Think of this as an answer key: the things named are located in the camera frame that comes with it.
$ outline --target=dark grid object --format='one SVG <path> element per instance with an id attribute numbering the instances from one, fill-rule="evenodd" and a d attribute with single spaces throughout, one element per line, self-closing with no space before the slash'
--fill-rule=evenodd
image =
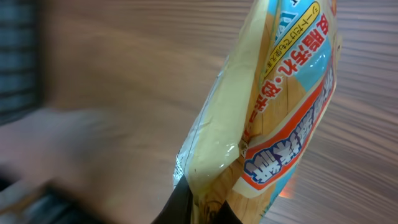
<path id="1" fill-rule="evenodd" d="M 0 0 L 0 125 L 41 103 L 38 11 L 38 0 Z"/>

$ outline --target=wooden surface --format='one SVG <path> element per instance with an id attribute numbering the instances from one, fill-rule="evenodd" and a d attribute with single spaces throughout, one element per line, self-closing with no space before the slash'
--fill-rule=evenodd
<path id="1" fill-rule="evenodd" d="M 117 139 L 89 152 L 65 149 L 61 162 L 39 157 L 35 166 L 45 168 L 24 165 L 24 175 L 59 177 L 119 223 L 150 223 L 250 6 L 54 1 L 49 105 L 107 108 Z M 344 47 L 336 93 L 298 167 L 294 198 L 278 198 L 264 223 L 398 220 L 398 2 L 340 0 L 338 20 Z"/>

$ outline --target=yellow label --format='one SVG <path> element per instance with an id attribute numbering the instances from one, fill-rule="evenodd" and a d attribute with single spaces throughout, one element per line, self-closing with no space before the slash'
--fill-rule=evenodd
<path id="1" fill-rule="evenodd" d="M 298 19 L 298 21 L 290 28 L 288 33 L 285 34 L 283 39 L 274 48 L 269 56 L 265 76 L 274 69 L 281 58 L 286 54 L 287 51 L 296 43 L 296 41 L 307 31 L 307 29 L 313 24 L 315 19 L 318 17 L 320 12 L 319 3 L 314 2 L 305 11 L 305 13 Z"/>

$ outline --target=plastic package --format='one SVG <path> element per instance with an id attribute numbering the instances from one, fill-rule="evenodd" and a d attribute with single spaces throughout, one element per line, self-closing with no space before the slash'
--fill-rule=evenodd
<path id="1" fill-rule="evenodd" d="M 335 0 L 257 0 L 179 154 L 192 223 L 225 200 L 259 223 L 292 176 L 336 86 Z"/>

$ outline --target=wood grain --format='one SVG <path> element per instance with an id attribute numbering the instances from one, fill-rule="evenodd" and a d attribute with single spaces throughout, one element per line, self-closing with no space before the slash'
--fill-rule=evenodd
<path id="1" fill-rule="evenodd" d="M 83 162 L 63 159 L 62 170 L 48 163 L 41 175 L 51 170 L 117 222 L 150 223 L 251 2 L 52 1 L 49 106 L 109 108 L 123 140 Z M 336 93 L 297 169 L 294 198 L 278 198 L 264 223 L 398 220 L 398 2 L 340 0 L 338 20 Z"/>

